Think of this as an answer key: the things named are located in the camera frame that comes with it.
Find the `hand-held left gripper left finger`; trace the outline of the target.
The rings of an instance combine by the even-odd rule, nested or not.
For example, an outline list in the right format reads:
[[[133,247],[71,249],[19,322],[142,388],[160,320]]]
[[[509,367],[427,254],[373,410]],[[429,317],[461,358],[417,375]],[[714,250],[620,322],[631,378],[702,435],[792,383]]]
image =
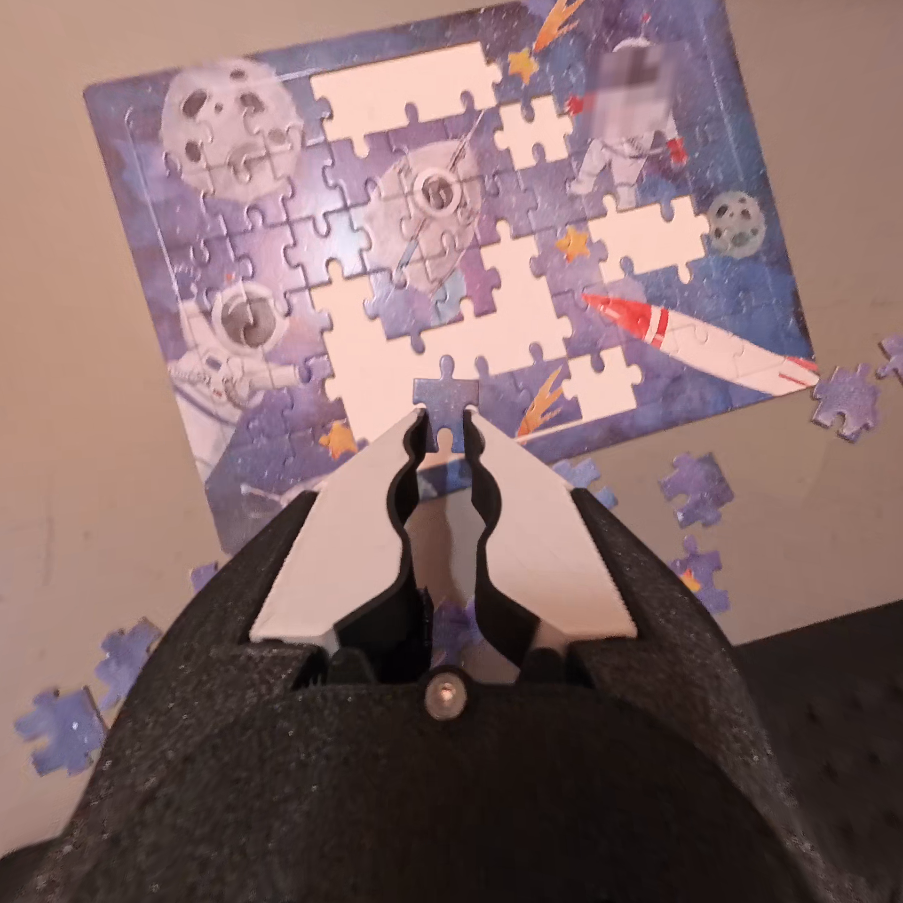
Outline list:
[[[380,679],[416,679],[431,659],[431,608],[405,526],[420,502],[430,435],[412,410],[315,493],[249,640],[363,653]]]

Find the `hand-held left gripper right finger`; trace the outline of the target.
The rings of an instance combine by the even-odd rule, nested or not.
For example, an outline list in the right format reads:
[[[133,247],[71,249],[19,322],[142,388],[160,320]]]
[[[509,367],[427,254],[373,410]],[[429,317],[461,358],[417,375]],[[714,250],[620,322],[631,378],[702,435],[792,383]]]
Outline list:
[[[635,640],[638,626],[575,490],[475,410],[462,419],[471,504],[482,522],[473,607],[483,638],[524,671],[581,642]]]

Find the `space jigsaw puzzle board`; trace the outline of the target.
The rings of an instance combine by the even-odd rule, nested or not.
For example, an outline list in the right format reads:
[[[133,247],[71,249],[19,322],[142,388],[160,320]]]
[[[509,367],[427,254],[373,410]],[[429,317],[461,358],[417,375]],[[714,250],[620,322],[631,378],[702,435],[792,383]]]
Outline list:
[[[552,464],[819,380],[722,2],[512,2],[85,98],[226,554],[445,354]]]

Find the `beige desk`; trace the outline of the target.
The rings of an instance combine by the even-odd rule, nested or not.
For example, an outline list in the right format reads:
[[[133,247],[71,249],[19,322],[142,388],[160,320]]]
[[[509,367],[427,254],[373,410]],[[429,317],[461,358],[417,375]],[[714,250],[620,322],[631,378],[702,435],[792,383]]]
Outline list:
[[[95,680],[99,643],[165,628],[224,560],[82,92],[480,2],[2,2],[2,853],[68,822],[89,773],[38,776],[15,721]],[[727,2],[816,357],[901,332],[901,2]],[[735,644],[901,599],[901,385],[849,444],[800,393],[595,454],[662,559],[658,480],[713,452]]]

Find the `blue jigsaw piece orange mark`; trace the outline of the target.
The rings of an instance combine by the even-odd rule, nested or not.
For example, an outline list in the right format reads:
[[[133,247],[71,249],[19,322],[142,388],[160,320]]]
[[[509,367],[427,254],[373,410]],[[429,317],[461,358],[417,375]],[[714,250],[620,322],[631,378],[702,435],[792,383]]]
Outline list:
[[[723,614],[730,609],[729,594],[715,584],[715,575],[722,570],[718,551],[703,550],[695,536],[686,535],[683,556],[671,560],[669,567],[710,614]]]

